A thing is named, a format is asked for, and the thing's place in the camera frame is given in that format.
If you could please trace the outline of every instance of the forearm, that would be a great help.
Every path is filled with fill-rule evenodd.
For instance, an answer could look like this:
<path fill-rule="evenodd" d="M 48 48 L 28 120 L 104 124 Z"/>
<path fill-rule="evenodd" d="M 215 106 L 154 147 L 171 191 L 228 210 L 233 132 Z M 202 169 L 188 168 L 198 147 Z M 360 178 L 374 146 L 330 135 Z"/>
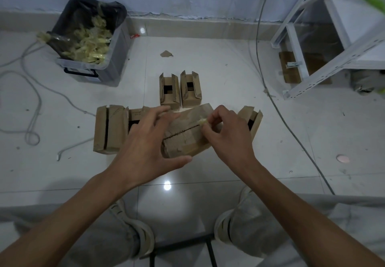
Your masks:
<path fill-rule="evenodd" d="M 120 198 L 103 172 L 91 178 L 69 201 L 0 254 L 1 266 L 55 266 L 100 214 Z"/>
<path fill-rule="evenodd" d="M 240 171 L 312 266 L 384 266 L 358 241 L 291 192 L 257 160 Z"/>

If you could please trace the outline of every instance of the person's left hand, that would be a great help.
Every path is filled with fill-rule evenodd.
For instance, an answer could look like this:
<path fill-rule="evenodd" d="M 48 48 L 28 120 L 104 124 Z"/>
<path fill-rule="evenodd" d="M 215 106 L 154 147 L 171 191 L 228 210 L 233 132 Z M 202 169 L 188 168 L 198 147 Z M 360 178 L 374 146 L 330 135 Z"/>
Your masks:
<path fill-rule="evenodd" d="M 107 168 L 106 172 L 123 187 L 123 193 L 191 162 L 190 156 L 164 158 L 161 154 L 164 132 L 180 115 L 165 113 L 158 118 L 168 110 L 170 106 L 151 108 L 138 124 L 132 125 L 122 148 Z"/>

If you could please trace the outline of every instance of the pink round object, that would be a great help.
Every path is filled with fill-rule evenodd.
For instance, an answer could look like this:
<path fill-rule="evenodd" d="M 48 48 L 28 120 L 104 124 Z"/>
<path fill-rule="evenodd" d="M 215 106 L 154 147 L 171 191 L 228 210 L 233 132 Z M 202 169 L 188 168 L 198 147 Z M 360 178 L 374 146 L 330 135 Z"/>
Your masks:
<path fill-rule="evenodd" d="M 338 156 L 337 156 L 337 160 L 338 160 L 340 163 L 345 163 L 345 164 L 350 162 L 349 157 L 347 157 L 346 155 L 338 155 Z"/>

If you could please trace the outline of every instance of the white tile floor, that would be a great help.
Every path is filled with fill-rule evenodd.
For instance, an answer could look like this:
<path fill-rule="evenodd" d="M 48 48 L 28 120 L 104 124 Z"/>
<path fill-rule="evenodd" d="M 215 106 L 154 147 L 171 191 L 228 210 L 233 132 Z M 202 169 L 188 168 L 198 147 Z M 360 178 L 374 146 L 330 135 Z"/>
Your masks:
<path fill-rule="evenodd" d="M 32 33 L 0 32 L 0 64 L 20 56 L 33 41 Z M 354 93 L 341 72 L 333 77 L 332 85 L 318 86 L 301 98 L 284 101 L 282 90 L 289 86 L 280 75 L 278 51 L 268 42 L 259 45 L 262 71 L 278 108 L 336 194 L 385 196 L 385 100 Z M 174 57 L 160 57 L 164 50 Z M 253 146 L 275 177 L 297 193 L 329 193 L 263 93 L 253 64 L 255 41 L 137 38 L 117 88 L 78 83 L 54 64 L 54 57 L 49 49 L 43 49 L 27 56 L 26 66 L 42 83 L 91 112 L 105 104 L 157 106 L 162 72 L 179 76 L 183 70 L 195 71 L 200 74 L 203 103 L 214 108 L 224 104 L 235 111 L 244 105 L 262 110 L 264 117 Z M 3 70 L 21 68 L 14 63 Z M 43 100 L 36 124 L 40 144 L 31 147 L 22 135 L 0 134 L 0 207 L 61 203 L 113 158 L 92 152 L 92 143 L 87 143 L 65 152 L 57 162 L 60 149 L 93 136 L 94 119 L 74 110 L 62 97 L 37 89 Z M 9 75 L 0 80 L 0 128 L 26 128 L 35 107 L 36 96 L 21 78 Z M 339 163 L 335 159 L 338 154 L 349 156 L 351 162 Z M 163 187 L 166 180 L 171 182 L 169 191 Z M 175 242 L 211 232 L 215 218 L 237 204 L 243 185 L 209 149 L 183 169 L 132 190 L 125 201 L 131 216 L 152 226 L 158 242 Z M 213 248 L 220 266 L 255 266 L 259 260 L 229 246 L 214 243 Z M 181 262 L 185 266 L 210 265 L 202 245 L 162 256 L 157 266 Z M 148 261 L 123 265 L 134 264 L 147 266 Z"/>

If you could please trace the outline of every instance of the gray cable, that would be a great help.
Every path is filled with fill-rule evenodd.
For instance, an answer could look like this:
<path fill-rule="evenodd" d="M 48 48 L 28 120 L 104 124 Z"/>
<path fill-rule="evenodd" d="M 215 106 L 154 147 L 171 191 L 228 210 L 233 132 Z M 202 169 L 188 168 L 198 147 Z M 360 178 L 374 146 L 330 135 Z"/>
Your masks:
<path fill-rule="evenodd" d="M 26 66 L 25 66 L 24 58 L 25 58 L 27 55 L 29 55 L 29 54 L 31 54 L 31 53 L 34 53 L 34 52 L 36 52 L 36 51 L 38 51 L 38 50 L 40 50 L 40 49 L 42 49 L 42 48 L 44 47 L 44 46 L 41 46 L 41 47 L 35 48 L 35 49 L 33 49 L 33 50 L 30 51 L 30 49 L 31 49 L 33 46 L 35 46 L 37 43 L 38 43 L 38 42 L 36 41 L 36 42 L 32 43 L 31 45 L 29 45 L 29 46 L 23 51 L 23 53 L 22 53 L 22 55 L 21 55 L 20 57 L 18 57 L 18 58 L 16 58 L 16 59 L 13 59 L 13 60 L 11 60 L 11 61 L 9 61 L 9 62 L 7 62 L 7 63 L 4 63 L 4 64 L 2 64 L 2 65 L 0 65 L 0 68 L 2 68 L 2 67 L 4 67 L 4 66 L 7 66 L 7 65 L 10 65 L 10 64 L 12 64 L 12 63 L 14 63 L 14 62 L 20 60 L 20 64 L 21 64 L 21 67 L 22 67 L 23 72 L 24 72 L 29 78 L 31 78 L 36 84 L 38 84 L 38 85 L 40 85 L 41 87 L 43 87 L 43 88 L 49 90 L 50 92 L 53 92 L 53 93 L 58 94 L 58 95 L 61 95 L 61 96 L 64 97 L 64 98 L 68 101 L 68 103 L 70 103 L 70 105 L 71 105 L 72 107 L 74 107 L 76 110 L 79 110 L 80 112 L 83 112 L 84 114 L 89 114 L 89 115 L 95 116 L 95 114 L 92 114 L 92 113 L 90 113 L 90 112 L 88 112 L 88 111 L 86 111 L 86 110 L 80 109 L 79 107 L 75 106 L 75 105 L 72 103 L 72 101 L 71 101 L 65 94 L 60 93 L 60 92 L 57 92 L 57 91 L 55 91 L 54 89 L 48 88 L 47 86 L 41 84 L 41 83 L 40 83 L 40 82 L 39 82 L 33 75 L 31 75 L 31 74 L 28 72 L 28 70 L 26 69 Z M 38 104 L 37 104 L 37 106 L 36 106 L 35 112 L 34 112 L 32 118 L 31 118 L 31 120 L 30 120 L 30 122 L 29 122 L 28 127 L 27 127 L 26 130 L 4 130 L 4 129 L 1 129 L 1 128 L 0 128 L 0 132 L 2 132 L 2 133 L 7 133 L 7 134 L 13 134 L 13 133 L 25 133 L 25 136 L 24 136 L 25 142 L 26 142 L 28 145 L 36 146 L 36 145 L 38 145 L 38 144 L 40 143 L 40 136 L 39 136 L 38 133 L 36 133 L 36 132 L 34 131 L 34 128 L 35 128 L 36 121 L 37 121 L 37 118 L 38 118 L 39 113 L 40 113 L 40 109 L 41 109 L 41 107 L 42 107 L 42 99 L 41 99 L 41 96 L 40 96 L 39 92 L 37 91 L 36 87 L 33 85 L 33 83 L 32 83 L 32 82 L 31 82 L 25 75 L 22 75 L 21 73 L 19 73 L 19 72 L 17 72 L 17 71 L 14 71 L 14 70 L 6 70 L 6 71 L 0 73 L 0 79 L 1 79 L 2 77 L 4 77 L 5 75 L 8 75 L 8 74 L 16 74 L 16 75 L 18 75 L 19 77 L 22 77 L 22 78 L 23 78 L 23 79 L 24 79 L 24 80 L 31 86 L 31 88 L 33 89 L 33 91 L 34 91 L 35 94 L 37 95 Z M 32 137 L 35 137 L 37 140 L 36 140 L 35 142 L 32 141 Z M 69 150 L 70 148 L 74 148 L 74 147 L 76 147 L 76 146 L 78 146 L 78 145 L 81 145 L 81 144 L 83 144 L 83 143 L 89 142 L 89 141 L 91 141 L 91 140 L 93 140 L 93 138 L 89 138 L 89 139 L 87 139 L 87 140 L 85 140 L 85 141 L 76 143 L 76 144 L 74 144 L 74 145 L 71 145 L 71 146 L 69 146 L 69 147 L 66 147 L 66 148 L 60 150 L 60 151 L 57 153 L 57 160 L 58 160 L 58 161 L 60 160 L 60 156 L 61 156 L 61 154 L 62 154 L 64 151 Z"/>
<path fill-rule="evenodd" d="M 306 150 L 306 148 L 303 146 L 303 144 L 301 143 L 301 141 L 297 138 L 297 136 L 294 134 L 294 132 L 290 129 L 289 125 L 286 123 L 285 119 L 283 118 L 280 110 L 278 109 L 277 105 L 275 104 L 274 100 L 272 99 L 271 95 L 270 95 L 270 92 L 269 92 L 269 89 L 267 88 L 267 85 L 265 83 L 265 80 L 263 78 L 263 74 L 262 74 L 262 69 L 261 69 L 261 65 L 260 65 L 260 62 L 259 62 L 259 55 L 258 55 L 258 34 L 259 34 L 259 24 L 261 23 L 261 18 L 262 18 L 262 13 L 263 13 L 263 9 L 264 9 L 264 6 L 265 6 L 265 3 L 266 3 L 267 0 L 263 0 L 263 4 L 262 4 L 262 9 L 261 9 L 261 13 L 259 14 L 259 19 L 258 19 L 258 25 L 257 25 L 257 37 L 256 37 L 256 40 L 255 40 L 255 50 L 256 50 L 256 54 L 257 54 L 257 61 L 258 61 L 258 67 L 256 67 L 256 69 L 259 71 L 260 75 L 261 75 L 261 78 L 262 78 L 262 83 L 263 83 L 263 86 L 267 92 L 267 95 L 269 96 L 274 108 L 276 109 L 278 115 L 280 116 L 283 124 L 285 124 L 286 128 L 290 131 L 291 135 L 293 135 L 293 137 L 295 138 L 295 140 L 299 143 L 299 145 L 301 146 L 301 148 L 303 149 L 303 151 L 307 154 L 307 156 L 309 157 L 309 159 L 311 160 L 311 162 L 314 164 L 315 168 L 317 169 L 317 171 L 320 173 L 321 177 L 323 178 L 323 180 L 325 181 L 326 185 L 328 186 L 330 192 L 335 195 L 333 189 L 331 188 L 330 184 L 328 183 L 328 181 L 326 180 L 325 176 L 323 175 L 321 169 L 318 167 L 318 165 L 315 163 L 315 161 L 313 160 L 313 158 L 310 156 L 310 154 L 308 153 L 308 151 Z"/>

